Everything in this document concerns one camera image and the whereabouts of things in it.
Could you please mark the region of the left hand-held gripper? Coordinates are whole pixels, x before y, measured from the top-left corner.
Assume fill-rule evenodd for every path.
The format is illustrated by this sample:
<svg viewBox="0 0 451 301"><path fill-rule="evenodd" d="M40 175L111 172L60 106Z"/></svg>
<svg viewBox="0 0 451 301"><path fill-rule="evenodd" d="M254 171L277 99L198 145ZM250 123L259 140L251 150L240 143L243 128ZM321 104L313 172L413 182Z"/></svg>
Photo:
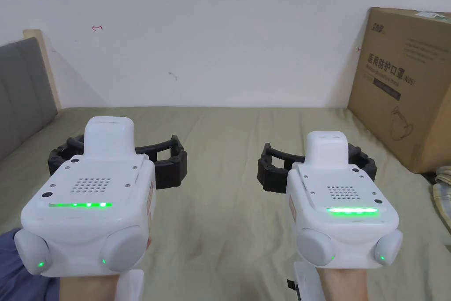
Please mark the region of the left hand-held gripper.
<svg viewBox="0 0 451 301"><path fill-rule="evenodd" d="M158 153L170 150L159 160ZM119 275L115 299L140 301L155 189L179 187L178 136L136 147L126 117L93 117L48 157L49 180L22 209L14 237L27 271L50 278Z"/></svg>

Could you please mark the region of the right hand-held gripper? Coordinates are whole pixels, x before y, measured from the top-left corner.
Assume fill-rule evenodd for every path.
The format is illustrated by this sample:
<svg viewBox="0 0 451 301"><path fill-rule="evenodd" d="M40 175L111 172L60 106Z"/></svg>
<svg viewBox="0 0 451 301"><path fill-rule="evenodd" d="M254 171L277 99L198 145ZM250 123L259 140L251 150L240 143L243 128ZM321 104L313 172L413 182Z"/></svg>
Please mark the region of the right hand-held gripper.
<svg viewBox="0 0 451 301"><path fill-rule="evenodd" d="M284 161L282 168L272 164L274 157ZM287 195L302 259L289 282L298 300L325 300L319 268L376 269L395 261L403 234L376 174L374 159L339 131L310 132L305 157L264 145L257 180L266 192Z"/></svg>

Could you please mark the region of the person's right hand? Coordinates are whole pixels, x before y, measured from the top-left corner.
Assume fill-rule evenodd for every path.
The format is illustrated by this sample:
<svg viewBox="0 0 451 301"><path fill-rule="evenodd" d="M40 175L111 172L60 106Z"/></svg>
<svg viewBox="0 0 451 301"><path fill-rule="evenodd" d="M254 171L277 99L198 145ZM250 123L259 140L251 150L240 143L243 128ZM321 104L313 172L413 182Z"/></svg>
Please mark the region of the person's right hand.
<svg viewBox="0 0 451 301"><path fill-rule="evenodd" d="M367 301L365 269L317 268L323 294L327 301Z"/></svg>

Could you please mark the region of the person's left hand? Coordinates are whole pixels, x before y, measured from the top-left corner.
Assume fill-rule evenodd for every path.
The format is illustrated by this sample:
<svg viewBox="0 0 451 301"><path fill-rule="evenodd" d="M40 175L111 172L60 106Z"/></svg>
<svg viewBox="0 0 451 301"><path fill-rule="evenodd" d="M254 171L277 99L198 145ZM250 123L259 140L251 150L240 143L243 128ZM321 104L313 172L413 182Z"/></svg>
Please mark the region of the person's left hand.
<svg viewBox="0 0 451 301"><path fill-rule="evenodd" d="M60 279L61 301L113 301L118 275L64 277Z"/></svg>

